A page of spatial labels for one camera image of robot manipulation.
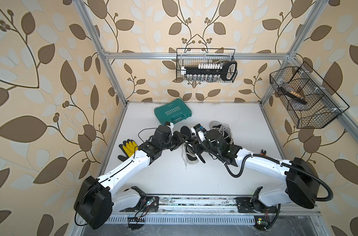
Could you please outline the black white canvas sneaker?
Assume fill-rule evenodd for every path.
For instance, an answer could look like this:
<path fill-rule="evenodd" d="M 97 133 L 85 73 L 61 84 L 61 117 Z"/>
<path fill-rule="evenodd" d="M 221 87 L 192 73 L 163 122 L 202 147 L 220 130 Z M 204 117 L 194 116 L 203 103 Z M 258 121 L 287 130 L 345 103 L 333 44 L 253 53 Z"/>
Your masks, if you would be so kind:
<path fill-rule="evenodd" d="M 182 145 L 182 158 L 186 168 L 188 165 L 195 165 L 199 162 L 197 154 L 194 152 L 192 145 L 189 143 Z"/>

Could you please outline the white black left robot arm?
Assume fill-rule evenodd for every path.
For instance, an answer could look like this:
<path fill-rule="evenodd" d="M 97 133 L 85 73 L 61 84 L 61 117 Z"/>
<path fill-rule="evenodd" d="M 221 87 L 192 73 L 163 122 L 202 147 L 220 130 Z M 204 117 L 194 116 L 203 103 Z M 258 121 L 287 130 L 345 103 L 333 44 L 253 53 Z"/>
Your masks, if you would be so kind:
<path fill-rule="evenodd" d="M 135 209 L 148 211 L 158 204 L 158 197 L 147 197 L 133 186 L 124 192 L 120 188 L 141 170 L 157 160 L 164 150 L 174 151 L 192 137 L 191 130 L 172 131 L 173 124 L 160 125 L 144 143 L 132 148 L 132 154 L 121 165 L 104 175 L 86 178 L 74 204 L 80 216 L 93 230 L 107 222 L 114 212 Z"/>

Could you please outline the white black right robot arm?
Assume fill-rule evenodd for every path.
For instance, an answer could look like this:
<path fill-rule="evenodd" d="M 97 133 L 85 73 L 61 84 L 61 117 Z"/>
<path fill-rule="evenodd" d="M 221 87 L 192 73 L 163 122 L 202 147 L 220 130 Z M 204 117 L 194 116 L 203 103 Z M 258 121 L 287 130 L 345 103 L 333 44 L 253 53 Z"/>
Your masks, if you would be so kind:
<path fill-rule="evenodd" d="M 278 181 L 270 187 L 257 187 L 246 202 L 246 208 L 262 212 L 273 206 L 295 203 L 313 209 L 316 202 L 328 202 L 334 197 L 331 187 L 301 158 L 282 160 L 253 153 L 235 145 L 230 137 L 225 137 L 220 131 L 206 130 L 200 124 L 191 128 L 191 133 L 194 137 L 193 149 L 202 162 L 201 154 L 207 152 L 220 161 L 233 178 L 239 178 L 245 169 L 251 169 Z"/>

